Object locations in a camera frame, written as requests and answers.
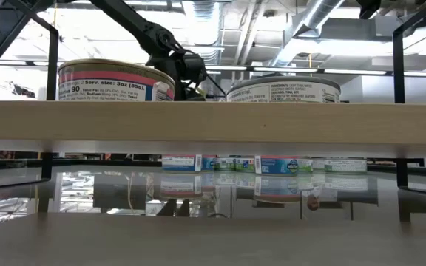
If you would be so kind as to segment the gold salmon can torn label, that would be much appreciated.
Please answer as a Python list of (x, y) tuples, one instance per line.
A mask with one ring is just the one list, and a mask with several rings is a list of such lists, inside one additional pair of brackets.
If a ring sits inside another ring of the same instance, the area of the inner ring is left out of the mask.
[(175, 82), (140, 64), (108, 59), (67, 61), (58, 68), (58, 99), (70, 101), (172, 101)]

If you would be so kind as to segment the silver spiral ventilation duct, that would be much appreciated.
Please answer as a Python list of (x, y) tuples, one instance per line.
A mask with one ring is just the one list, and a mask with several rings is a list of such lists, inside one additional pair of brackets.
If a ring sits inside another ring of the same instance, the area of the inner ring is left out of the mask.
[(307, 46), (302, 38), (318, 38), (322, 26), (345, 0), (309, 0), (306, 9), (292, 17), (291, 26), (283, 31), (283, 45), (270, 67), (286, 67)]

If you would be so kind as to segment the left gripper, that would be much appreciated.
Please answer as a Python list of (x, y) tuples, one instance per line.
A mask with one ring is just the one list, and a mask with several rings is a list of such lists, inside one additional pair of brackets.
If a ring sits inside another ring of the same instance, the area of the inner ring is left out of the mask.
[(196, 87), (207, 78), (203, 59), (196, 53), (174, 53), (174, 100), (204, 100), (204, 97), (191, 88), (192, 83)]

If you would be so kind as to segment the wooden shelf with black frame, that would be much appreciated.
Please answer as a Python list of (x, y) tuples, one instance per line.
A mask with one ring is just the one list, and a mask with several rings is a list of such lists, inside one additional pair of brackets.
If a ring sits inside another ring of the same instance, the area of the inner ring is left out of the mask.
[(426, 105), (405, 101), (402, 28), (393, 37), (394, 103), (226, 103), (58, 101), (59, 34), (39, 17), (53, 0), (3, 0), (0, 57), (29, 21), (50, 35), (47, 98), (0, 101), (0, 150), (39, 151), (50, 178), (56, 152), (257, 154), (389, 157), (397, 185), (408, 187), (407, 161), (426, 157)]

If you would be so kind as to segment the flexible silver duct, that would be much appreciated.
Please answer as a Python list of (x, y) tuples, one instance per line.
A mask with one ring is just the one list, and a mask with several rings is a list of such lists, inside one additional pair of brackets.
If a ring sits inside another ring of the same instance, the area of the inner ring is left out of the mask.
[(195, 51), (205, 64), (218, 64), (220, 49), (220, 21), (222, 4), (216, 1), (192, 1), (191, 16), (194, 22), (193, 42)]

